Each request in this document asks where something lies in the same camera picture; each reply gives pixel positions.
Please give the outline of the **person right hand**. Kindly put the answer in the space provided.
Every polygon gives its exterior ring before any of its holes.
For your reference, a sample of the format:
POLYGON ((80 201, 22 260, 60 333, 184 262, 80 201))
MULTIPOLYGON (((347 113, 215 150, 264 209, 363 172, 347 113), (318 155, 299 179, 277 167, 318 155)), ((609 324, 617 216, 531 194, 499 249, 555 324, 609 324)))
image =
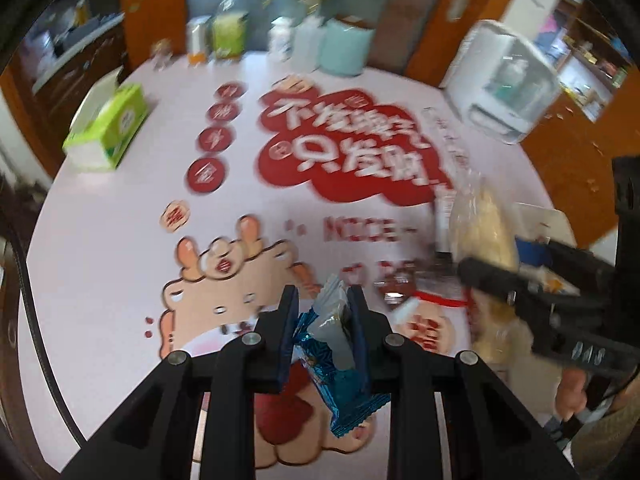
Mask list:
POLYGON ((563 422, 586 408, 587 374, 579 368, 566 368, 555 395, 555 411, 563 422))

